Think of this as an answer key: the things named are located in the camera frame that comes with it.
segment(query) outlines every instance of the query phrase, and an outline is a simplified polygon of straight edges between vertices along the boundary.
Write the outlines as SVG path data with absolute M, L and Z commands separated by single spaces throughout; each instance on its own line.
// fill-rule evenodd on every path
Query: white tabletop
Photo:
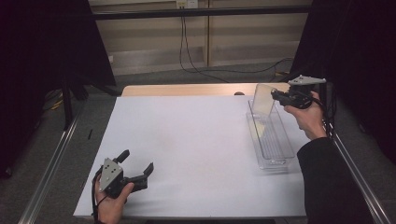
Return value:
M 136 96 L 117 99 L 87 183 L 104 159 L 125 149 L 128 177 L 150 162 L 148 189 L 131 194 L 125 217 L 243 218 L 305 216 L 304 181 L 297 158 L 287 174 L 258 166 L 246 112 L 252 96 Z M 295 152 L 308 139 L 294 117 L 279 110 Z M 91 184 L 77 217 L 92 213 Z

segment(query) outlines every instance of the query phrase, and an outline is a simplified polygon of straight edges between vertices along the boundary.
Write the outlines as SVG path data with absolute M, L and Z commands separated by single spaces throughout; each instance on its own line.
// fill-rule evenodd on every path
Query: clear plastic bin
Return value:
M 264 84 L 257 85 L 254 100 L 248 101 L 247 123 L 259 167 L 285 170 L 295 155 L 272 99 L 272 89 Z

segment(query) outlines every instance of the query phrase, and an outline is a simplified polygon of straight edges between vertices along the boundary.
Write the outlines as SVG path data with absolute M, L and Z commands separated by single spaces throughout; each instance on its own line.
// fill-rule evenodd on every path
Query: electrical outlet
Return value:
M 198 0 L 187 0 L 187 8 L 198 8 Z
M 187 0 L 176 0 L 176 9 L 187 8 Z

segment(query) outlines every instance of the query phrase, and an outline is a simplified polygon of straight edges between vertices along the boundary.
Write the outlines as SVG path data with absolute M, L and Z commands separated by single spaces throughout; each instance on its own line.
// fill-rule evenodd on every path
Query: black sleeve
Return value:
M 374 223 L 361 190 L 329 138 L 315 139 L 297 153 L 304 177 L 308 223 Z

